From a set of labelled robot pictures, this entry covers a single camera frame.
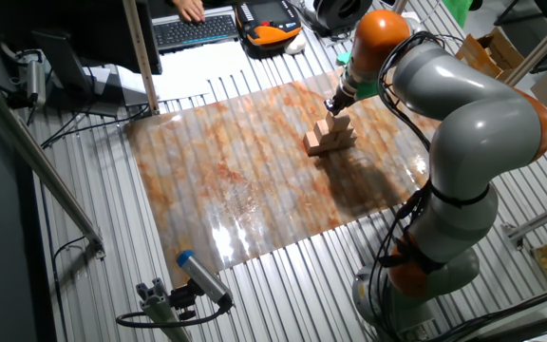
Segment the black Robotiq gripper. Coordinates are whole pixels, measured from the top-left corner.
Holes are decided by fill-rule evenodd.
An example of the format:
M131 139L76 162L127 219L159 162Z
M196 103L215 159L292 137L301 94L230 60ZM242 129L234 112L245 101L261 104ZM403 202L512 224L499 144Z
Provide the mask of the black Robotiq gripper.
M324 102L325 108L334 117L340 115L344 108L353 105L356 102L354 93L347 93L343 88L337 88L332 99L327 99Z

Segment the person hand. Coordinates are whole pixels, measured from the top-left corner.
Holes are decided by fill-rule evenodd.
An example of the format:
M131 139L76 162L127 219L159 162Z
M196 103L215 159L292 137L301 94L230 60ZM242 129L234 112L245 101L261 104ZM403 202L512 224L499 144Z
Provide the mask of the person hand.
M173 0L179 15L187 22L204 22L205 8L201 0Z

